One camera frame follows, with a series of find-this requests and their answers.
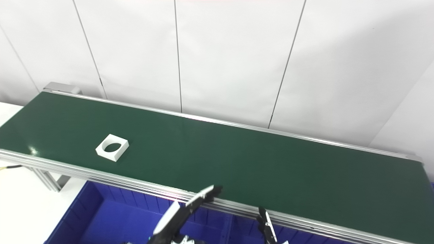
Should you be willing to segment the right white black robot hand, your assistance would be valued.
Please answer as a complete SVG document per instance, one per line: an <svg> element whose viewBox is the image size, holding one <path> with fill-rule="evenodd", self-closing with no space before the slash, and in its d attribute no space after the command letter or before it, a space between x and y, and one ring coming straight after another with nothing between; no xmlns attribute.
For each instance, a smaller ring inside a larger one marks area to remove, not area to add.
<svg viewBox="0 0 434 244"><path fill-rule="evenodd" d="M265 244L289 244L288 241L279 243L267 210L260 206L258 207L259 214L256 216L258 221L258 230L264 237Z"/></svg>

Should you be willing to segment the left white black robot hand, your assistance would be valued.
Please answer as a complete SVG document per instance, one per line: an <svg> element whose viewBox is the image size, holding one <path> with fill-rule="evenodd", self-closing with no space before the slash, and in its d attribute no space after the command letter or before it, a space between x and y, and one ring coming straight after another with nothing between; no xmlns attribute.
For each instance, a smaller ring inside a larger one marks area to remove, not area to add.
<svg viewBox="0 0 434 244"><path fill-rule="evenodd" d="M195 194L185 205L174 201L163 214L149 237L148 244L206 244L206 241L194 239L180 233L181 228L203 203L214 201L223 190L222 185L211 185Z"/></svg>

